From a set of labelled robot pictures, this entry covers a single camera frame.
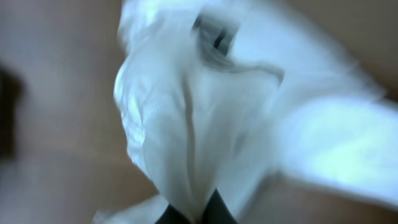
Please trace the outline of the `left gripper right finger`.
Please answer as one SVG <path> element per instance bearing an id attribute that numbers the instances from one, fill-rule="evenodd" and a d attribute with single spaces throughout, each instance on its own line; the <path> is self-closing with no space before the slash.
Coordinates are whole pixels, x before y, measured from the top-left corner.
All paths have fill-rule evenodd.
<path id="1" fill-rule="evenodd" d="M 202 215 L 202 224 L 238 224 L 216 189 Z"/>

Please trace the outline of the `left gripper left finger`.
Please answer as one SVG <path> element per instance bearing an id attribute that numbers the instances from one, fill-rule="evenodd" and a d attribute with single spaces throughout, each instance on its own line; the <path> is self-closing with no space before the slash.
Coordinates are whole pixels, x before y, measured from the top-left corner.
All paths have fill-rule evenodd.
<path id="1" fill-rule="evenodd" d="M 155 224 L 190 224 L 190 221 L 173 206 L 168 205 Z"/>

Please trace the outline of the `white Puma t-shirt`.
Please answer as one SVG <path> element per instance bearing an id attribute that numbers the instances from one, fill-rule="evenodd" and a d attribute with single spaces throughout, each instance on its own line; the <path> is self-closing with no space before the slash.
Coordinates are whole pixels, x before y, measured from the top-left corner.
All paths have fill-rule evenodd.
<path id="1" fill-rule="evenodd" d="M 357 60 L 275 1 L 124 1 L 114 100 L 158 194 L 95 223 L 190 223 L 217 189 L 237 221 L 282 174 L 397 205 L 397 106 Z"/>

